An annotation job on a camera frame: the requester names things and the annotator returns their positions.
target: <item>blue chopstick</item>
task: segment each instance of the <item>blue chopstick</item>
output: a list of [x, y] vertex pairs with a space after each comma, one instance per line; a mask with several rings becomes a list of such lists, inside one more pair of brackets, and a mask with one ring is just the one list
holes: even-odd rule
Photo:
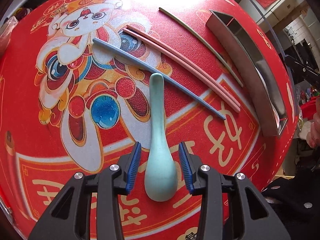
[[174, 85], [175, 87], [177, 87], [179, 90], [181, 90], [182, 92], [184, 92], [185, 94], [187, 94], [188, 96], [192, 97], [195, 101], [197, 101], [198, 103], [200, 103], [201, 105], [205, 106], [207, 109], [209, 109], [210, 111], [212, 111], [214, 114], [216, 114], [218, 117], [220, 117], [222, 120], [225, 120], [225, 116], [220, 114], [216, 109], [214, 109], [212, 106], [210, 106], [207, 102], [205, 102], [204, 100], [202, 100], [200, 97], [198, 97], [196, 94], [192, 93], [189, 89], [185, 88], [184, 86], [180, 85], [178, 82], [176, 82], [175, 80], [173, 80], [172, 78], [168, 77], [167, 75], [161, 73], [159, 70], [151, 67], [150, 65], [148, 65], [147, 63], [143, 62], [142, 60], [132, 56], [131, 54], [118, 49], [117, 47], [102, 41], [100, 39], [97, 38], [93, 38], [93, 43], [100, 45], [102, 47], [104, 47], [105, 49], [127, 59], [132, 61], [135, 65], [141, 67], [144, 70], [148, 70], [151, 73], [159, 73], [163, 76], [164, 80], [166, 80], [167, 82], [169, 82], [170, 84]]

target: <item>hand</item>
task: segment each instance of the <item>hand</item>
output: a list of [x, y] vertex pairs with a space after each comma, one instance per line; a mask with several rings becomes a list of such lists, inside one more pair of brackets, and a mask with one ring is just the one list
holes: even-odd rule
[[320, 98], [316, 99], [316, 109], [317, 112], [313, 115], [310, 132], [307, 134], [307, 143], [312, 148], [320, 146]]

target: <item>light green spoon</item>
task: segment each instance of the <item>light green spoon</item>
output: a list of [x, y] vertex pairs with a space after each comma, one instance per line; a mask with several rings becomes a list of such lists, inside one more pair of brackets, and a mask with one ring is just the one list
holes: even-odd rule
[[149, 198], [166, 201], [177, 191], [177, 170], [173, 162], [164, 129], [164, 80], [154, 73], [149, 82], [151, 107], [151, 146], [144, 177]]

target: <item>pink chopstick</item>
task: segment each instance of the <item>pink chopstick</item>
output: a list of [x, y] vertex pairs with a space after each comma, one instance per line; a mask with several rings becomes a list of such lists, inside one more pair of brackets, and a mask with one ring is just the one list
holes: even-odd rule
[[[151, 47], [157, 49], [158, 51], [160, 51], [161, 53], [167, 55], [169, 58], [171, 58], [172, 60], [174, 60], [175, 62], [177, 62], [178, 64], [180, 64], [181, 66], [183, 66], [186, 70], [188, 70], [189, 72], [191, 72], [193, 75], [195, 75], [199, 80], [201, 80], [204, 84], [206, 84], [209, 88], [211, 88], [214, 92], [216, 92], [232, 109], [234, 109], [237, 113], [240, 112], [240, 108], [239, 106], [236, 105], [236, 103], [238, 103], [219, 83], [217, 83], [214, 79], [214, 83], [210, 82], [209, 79], [207, 79], [205, 76], [203, 76], [201, 73], [199, 73], [197, 71], [197, 69], [199, 68], [197, 65], [195, 65], [194, 63], [192, 63], [194, 66], [196, 66], [196, 69], [192, 68], [189, 64], [187, 64], [186, 62], [184, 62], [183, 60], [181, 60], [180, 58], [178, 58], [177, 56], [175, 56], [174, 54], [172, 54], [171, 52], [167, 51], [166, 49], [162, 48], [161, 46], [153, 43], [152, 41], [148, 40], [145, 37], [142, 37], [141, 35], [134, 33], [128, 29], [123, 29], [124, 32], [129, 33], [130, 35], [142, 40], [143, 42], [145, 42], [146, 44], [150, 45]], [[225, 90], [226, 93], [223, 92], [223, 90], [220, 90], [218, 88], [218, 86], [215, 85], [218, 84], [223, 90]]]
[[140, 36], [145, 37], [147, 39], [149, 39], [150, 41], [153, 41], [155, 44], [161, 46], [163, 49], [166, 49], [168, 52], [172, 53], [173, 55], [175, 55], [177, 58], [179, 58], [180, 60], [184, 61], [186, 64], [188, 64], [189, 66], [191, 66], [193, 69], [195, 69], [196, 71], [198, 71], [200, 74], [202, 74], [202, 76], [204, 76], [204, 78], [208, 79], [213, 86], [215, 86], [216, 88], [211, 88], [208, 84], [208, 86], [215, 91], [226, 103], [228, 103], [228, 100], [225, 100], [225, 97], [221, 95], [220, 92], [218, 92], [218, 90], [221, 90], [223, 94], [225, 94], [228, 98], [230, 98], [237, 107], [240, 107], [240, 103], [227, 91], [225, 90], [224, 87], [222, 87], [222, 85], [220, 85], [212, 76], [210, 76], [207, 72], [205, 72], [203, 69], [201, 69], [200, 67], [198, 67], [196, 64], [194, 64], [191, 60], [187, 59], [185, 56], [183, 56], [181, 53], [177, 52], [176, 50], [174, 50], [173, 48], [169, 47], [168, 45], [166, 45], [165, 43], [163, 43], [162, 41], [156, 39], [155, 37], [152, 37], [151, 35], [137, 29], [136, 27], [132, 26], [132, 25], [127, 25], [127, 28], [135, 31], [136, 33], [138, 33]]

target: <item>wooden beam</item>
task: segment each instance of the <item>wooden beam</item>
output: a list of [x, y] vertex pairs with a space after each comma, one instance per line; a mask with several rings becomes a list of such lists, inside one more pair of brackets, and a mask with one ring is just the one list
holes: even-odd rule
[[301, 14], [301, 11], [303, 9], [306, 9], [308, 7], [308, 3], [306, 0], [304, 0], [301, 4], [299, 4], [296, 8], [294, 8], [286, 17], [284, 17], [280, 22], [278, 22], [274, 27], [273, 30], [275, 33], [279, 33], [282, 31], [285, 27], [289, 25], [292, 21], [294, 21], [299, 15]]

